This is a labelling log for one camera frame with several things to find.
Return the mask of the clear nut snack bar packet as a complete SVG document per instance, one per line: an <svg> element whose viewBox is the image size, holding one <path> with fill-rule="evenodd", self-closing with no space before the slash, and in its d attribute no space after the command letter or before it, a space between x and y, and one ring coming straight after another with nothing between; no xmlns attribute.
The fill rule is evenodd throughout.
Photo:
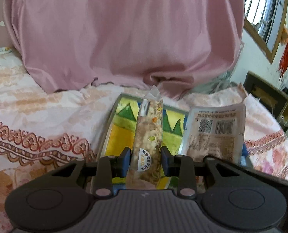
<svg viewBox="0 0 288 233"><path fill-rule="evenodd" d="M156 86L145 95L137 117L127 189L156 189L160 180L163 101Z"/></svg>

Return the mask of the white snack packet with barcode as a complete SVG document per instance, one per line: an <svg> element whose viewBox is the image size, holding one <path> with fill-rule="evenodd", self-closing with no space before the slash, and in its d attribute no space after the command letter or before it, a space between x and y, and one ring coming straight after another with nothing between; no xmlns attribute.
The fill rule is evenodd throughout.
<svg viewBox="0 0 288 233"><path fill-rule="evenodd" d="M245 104L190 109L178 154L201 162L212 155L240 163L245 131Z"/></svg>

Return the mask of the grey tray with painted lining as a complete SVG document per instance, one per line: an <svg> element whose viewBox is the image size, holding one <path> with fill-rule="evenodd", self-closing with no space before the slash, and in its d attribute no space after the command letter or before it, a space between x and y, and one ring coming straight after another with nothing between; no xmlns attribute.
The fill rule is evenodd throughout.
<svg viewBox="0 0 288 233"><path fill-rule="evenodd" d="M132 148L138 113L144 98L160 99L147 93L144 97L121 94L116 100L105 133L101 140L101 149L98 157L119 156L125 147ZM183 134L185 131L188 113L175 107L163 105L162 109L162 145L166 146L173 155L181 154Z"/></svg>

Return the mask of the floral pink bed quilt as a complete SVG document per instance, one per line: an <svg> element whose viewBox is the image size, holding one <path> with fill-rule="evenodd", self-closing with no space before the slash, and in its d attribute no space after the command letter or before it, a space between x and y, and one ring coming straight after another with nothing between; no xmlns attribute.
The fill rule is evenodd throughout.
<svg viewBox="0 0 288 233"><path fill-rule="evenodd" d="M4 202L13 189L74 158L96 159L110 112L123 93L143 97L146 91L108 84L47 94L18 52L0 48L0 232L12 229ZM180 100L163 97L163 102L183 112L244 103L244 142L252 166L288 180L288 138L242 86L187 94Z"/></svg>

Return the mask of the grey green cloth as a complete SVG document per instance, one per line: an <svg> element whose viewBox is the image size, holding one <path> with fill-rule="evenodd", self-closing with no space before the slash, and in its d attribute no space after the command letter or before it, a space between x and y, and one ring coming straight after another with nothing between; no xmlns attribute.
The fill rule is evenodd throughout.
<svg viewBox="0 0 288 233"><path fill-rule="evenodd" d="M189 93L212 94L226 88L237 86L237 83L230 80L231 72L225 72L207 83L195 86Z"/></svg>

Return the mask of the dark wooden side table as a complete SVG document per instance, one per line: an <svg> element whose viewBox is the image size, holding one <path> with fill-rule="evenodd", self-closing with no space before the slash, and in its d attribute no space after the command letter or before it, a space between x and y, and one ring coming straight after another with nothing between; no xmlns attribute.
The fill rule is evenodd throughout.
<svg viewBox="0 0 288 233"><path fill-rule="evenodd" d="M248 71L244 84L245 90L260 100L286 132L288 130L288 95L256 75Z"/></svg>

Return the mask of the pink satin pillow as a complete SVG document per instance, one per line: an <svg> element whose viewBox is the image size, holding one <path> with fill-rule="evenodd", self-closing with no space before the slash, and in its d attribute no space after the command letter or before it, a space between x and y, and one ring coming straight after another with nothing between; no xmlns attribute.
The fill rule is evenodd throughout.
<svg viewBox="0 0 288 233"><path fill-rule="evenodd" d="M178 98L230 70L243 0L4 0L4 23L48 94L113 83Z"/></svg>

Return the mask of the wooden framed window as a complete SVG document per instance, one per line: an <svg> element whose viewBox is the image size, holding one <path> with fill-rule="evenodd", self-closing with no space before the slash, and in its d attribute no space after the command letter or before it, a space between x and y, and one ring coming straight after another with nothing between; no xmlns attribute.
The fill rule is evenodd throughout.
<svg viewBox="0 0 288 233"><path fill-rule="evenodd" d="M270 63L280 44L287 7L288 0L244 0L244 29Z"/></svg>

